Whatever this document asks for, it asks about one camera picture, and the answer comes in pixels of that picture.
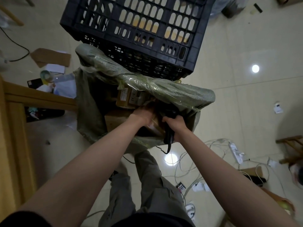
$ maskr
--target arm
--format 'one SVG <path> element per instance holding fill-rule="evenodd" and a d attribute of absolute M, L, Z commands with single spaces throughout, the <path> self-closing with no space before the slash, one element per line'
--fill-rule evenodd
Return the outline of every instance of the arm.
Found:
<path fill-rule="evenodd" d="M 237 226 L 298 226 L 270 196 L 215 154 L 181 116 L 164 117 L 214 196 Z"/>
<path fill-rule="evenodd" d="M 36 212 L 52 226 L 80 226 L 135 134 L 150 124 L 152 113 L 148 108 L 135 110 L 126 122 L 63 167 L 19 210 Z"/>

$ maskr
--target crate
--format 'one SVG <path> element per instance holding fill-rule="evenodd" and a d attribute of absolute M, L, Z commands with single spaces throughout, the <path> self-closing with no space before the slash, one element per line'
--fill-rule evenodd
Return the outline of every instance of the crate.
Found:
<path fill-rule="evenodd" d="M 215 0 L 68 0 L 60 24 L 131 72 L 191 74 Z"/>

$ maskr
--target cardboard box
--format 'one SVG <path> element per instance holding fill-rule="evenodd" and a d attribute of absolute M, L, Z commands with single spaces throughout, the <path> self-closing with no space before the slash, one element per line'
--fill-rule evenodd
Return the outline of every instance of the cardboard box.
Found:
<path fill-rule="evenodd" d="M 131 87 L 119 90 L 116 106 L 125 109 L 135 109 L 142 106 L 148 99 L 149 94 L 144 91 L 137 91 Z"/>
<path fill-rule="evenodd" d="M 278 1 L 279 5 L 281 5 L 281 6 L 288 6 L 288 5 L 296 4 L 303 0 L 277 0 L 277 1 Z"/>
<path fill-rule="evenodd" d="M 133 113 L 132 110 L 112 110 L 109 111 L 105 116 L 105 124 L 107 131 L 111 132 L 122 123 L 124 123 L 127 118 Z"/>
<path fill-rule="evenodd" d="M 162 122 L 162 117 L 158 114 L 154 114 L 152 119 L 153 124 L 146 126 L 146 128 L 152 132 L 157 137 L 164 137 L 165 136 L 165 129 L 164 123 Z"/>

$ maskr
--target leg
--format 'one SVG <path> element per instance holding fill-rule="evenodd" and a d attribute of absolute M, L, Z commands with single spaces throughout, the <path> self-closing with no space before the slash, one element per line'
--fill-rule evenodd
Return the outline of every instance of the leg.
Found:
<path fill-rule="evenodd" d="M 99 227 L 110 227 L 136 212 L 131 199 L 130 177 L 119 173 L 112 177 L 109 206 L 99 221 Z"/>
<path fill-rule="evenodd" d="M 140 212 L 176 216 L 194 226 L 187 215 L 182 195 L 175 186 L 161 176 L 159 166 L 149 151 L 138 153 L 134 159 L 142 183 Z"/>

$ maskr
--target black strip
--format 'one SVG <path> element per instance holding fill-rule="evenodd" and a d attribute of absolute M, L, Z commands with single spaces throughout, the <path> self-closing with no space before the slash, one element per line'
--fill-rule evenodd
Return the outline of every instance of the black strip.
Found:
<path fill-rule="evenodd" d="M 263 12 L 263 10 L 261 10 L 261 8 L 258 6 L 257 3 L 254 4 L 254 7 L 256 7 L 256 9 L 259 11 L 259 13 Z"/>

